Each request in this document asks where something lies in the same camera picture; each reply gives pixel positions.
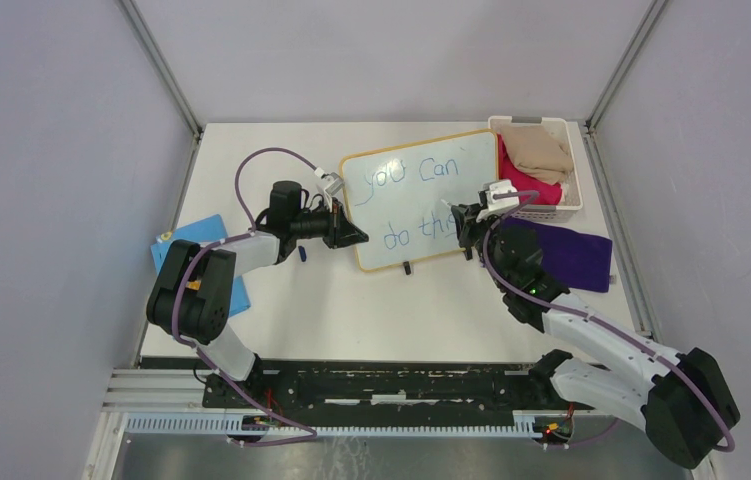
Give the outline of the yellow framed whiteboard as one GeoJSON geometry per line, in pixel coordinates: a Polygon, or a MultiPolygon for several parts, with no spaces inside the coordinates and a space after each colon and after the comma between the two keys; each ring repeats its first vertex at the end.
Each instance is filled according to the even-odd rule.
{"type": "Polygon", "coordinates": [[[364,272],[458,252],[452,204],[472,204],[498,179],[498,140],[480,129],[343,158],[345,208],[369,235],[355,246],[364,272]]]}

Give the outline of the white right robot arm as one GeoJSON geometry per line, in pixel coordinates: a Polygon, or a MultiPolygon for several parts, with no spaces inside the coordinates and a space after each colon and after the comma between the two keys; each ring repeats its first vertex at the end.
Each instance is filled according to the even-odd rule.
{"type": "Polygon", "coordinates": [[[687,469],[714,451],[735,450],[732,430],[740,411],[710,353],[682,353],[601,318],[543,269],[536,235],[511,222],[514,209],[456,204],[450,210],[459,246],[479,254],[508,313],[599,363],[562,350],[545,354],[528,382],[536,405],[553,408],[565,400],[594,407],[638,428],[664,457],[687,469]]]}

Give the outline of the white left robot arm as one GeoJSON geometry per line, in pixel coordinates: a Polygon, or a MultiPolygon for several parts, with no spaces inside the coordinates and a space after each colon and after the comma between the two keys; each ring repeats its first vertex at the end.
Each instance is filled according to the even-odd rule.
{"type": "Polygon", "coordinates": [[[304,203],[303,187],[277,181],[253,233],[201,244],[178,239],[169,247],[146,304],[147,321],[176,342],[196,350],[241,407],[257,405],[265,381],[253,373],[260,357],[228,327],[236,279],[284,262],[301,240],[318,238],[330,249],[368,242],[368,235],[328,194],[314,207],[304,203]]]}

